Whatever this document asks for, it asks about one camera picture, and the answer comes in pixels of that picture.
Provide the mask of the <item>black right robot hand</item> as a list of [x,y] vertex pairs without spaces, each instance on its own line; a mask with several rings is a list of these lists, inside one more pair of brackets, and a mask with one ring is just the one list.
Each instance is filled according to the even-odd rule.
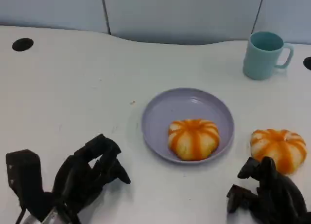
[[288,177],[276,169],[274,160],[265,156],[261,161],[249,157],[238,173],[239,179],[259,181],[257,193],[232,185],[226,197],[227,212],[238,208],[249,210],[260,224],[309,224],[311,213],[304,197]]

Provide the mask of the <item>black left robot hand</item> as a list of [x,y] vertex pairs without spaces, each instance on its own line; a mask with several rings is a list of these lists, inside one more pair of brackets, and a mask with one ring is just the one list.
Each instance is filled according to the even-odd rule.
[[71,224],[79,224],[78,213],[100,195],[104,185],[119,179],[131,180],[117,159],[116,142],[99,134],[70,155],[56,174],[52,189],[56,209]]

